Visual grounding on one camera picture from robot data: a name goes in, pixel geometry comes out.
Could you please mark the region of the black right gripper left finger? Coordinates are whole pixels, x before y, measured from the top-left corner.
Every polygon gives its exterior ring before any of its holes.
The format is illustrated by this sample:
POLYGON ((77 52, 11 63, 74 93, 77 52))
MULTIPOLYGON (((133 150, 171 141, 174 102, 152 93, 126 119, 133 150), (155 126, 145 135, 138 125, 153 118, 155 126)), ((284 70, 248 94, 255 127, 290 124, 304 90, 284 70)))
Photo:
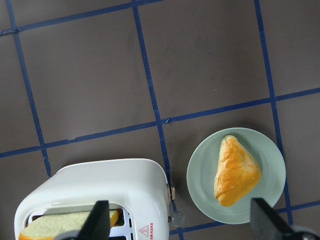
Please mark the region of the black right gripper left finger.
POLYGON ((77 240, 108 240, 110 235, 110 208, 108 200, 99 200, 93 206, 77 240))

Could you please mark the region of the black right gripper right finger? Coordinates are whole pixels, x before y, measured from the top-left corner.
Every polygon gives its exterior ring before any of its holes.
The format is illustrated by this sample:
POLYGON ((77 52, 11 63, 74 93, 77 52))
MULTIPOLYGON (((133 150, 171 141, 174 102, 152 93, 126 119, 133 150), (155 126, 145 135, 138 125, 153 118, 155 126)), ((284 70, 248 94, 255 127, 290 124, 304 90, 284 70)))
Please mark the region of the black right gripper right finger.
POLYGON ((263 198, 250 201, 250 227, 256 240, 289 240, 292 228, 263 198))

